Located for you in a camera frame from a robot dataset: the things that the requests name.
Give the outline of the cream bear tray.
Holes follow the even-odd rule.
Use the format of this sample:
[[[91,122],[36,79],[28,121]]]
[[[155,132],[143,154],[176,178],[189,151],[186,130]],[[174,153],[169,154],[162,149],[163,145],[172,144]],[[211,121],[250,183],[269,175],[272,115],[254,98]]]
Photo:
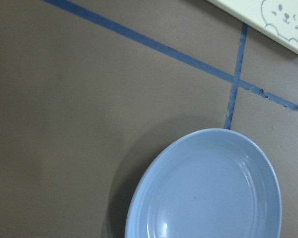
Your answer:
[[[211,0],[210,3],[298,55],[298,0]]]

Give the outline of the blue ceramic plate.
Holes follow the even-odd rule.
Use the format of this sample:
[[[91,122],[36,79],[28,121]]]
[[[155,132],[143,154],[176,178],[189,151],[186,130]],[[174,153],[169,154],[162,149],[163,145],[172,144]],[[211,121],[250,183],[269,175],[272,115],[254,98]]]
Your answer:
[[[133,194],[127,238],[278,238],[282,200],[265,153],[246,136],[203,129],[149,165]]]

